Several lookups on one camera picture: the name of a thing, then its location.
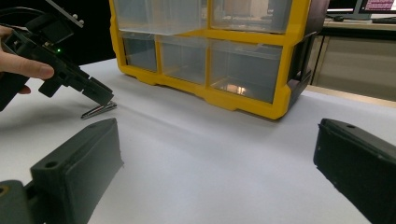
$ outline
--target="storage organizer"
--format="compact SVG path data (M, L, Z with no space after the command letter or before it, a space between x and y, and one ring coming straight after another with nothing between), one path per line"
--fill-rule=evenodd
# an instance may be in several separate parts
M329 0L109 0L120 70L269 119L306 87Z

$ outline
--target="computer monitor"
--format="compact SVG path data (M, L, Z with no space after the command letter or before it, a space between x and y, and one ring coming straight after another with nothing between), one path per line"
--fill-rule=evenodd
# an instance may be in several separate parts
M330 0L327 14L329 17L343 16L346 20L369 20L370 12L360 13L363 1L367 0Z
M396 0L362 0L359 13L396 14Z

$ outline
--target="background desk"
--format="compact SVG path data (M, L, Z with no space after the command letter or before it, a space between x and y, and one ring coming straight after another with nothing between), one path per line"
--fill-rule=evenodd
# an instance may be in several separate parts
M115 92L119 108L80 120L95 103L61 88L18 95L0 113L0 179L29 168L85 126L117 118L125 166L90 223L368 223L312 162L322 118L396 145L396 109L312 91L281 120L227 111L123 75L116 61L82 67ZM28 84L36 90L41 80Z
M326 20L310 67L312 85L396 101L396 25Z

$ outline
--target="keyboard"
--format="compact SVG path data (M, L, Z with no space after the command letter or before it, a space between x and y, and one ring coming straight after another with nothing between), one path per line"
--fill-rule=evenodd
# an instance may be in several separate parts
M396 18L376 18L372 19L372 22L381 24L396 24Z

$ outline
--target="monitor screen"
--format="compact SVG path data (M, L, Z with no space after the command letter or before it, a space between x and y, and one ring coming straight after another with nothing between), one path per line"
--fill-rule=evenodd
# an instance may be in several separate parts
M358 0L330 0L328 14L353 14Z
M360 13L396 14L396 0L363 0Z

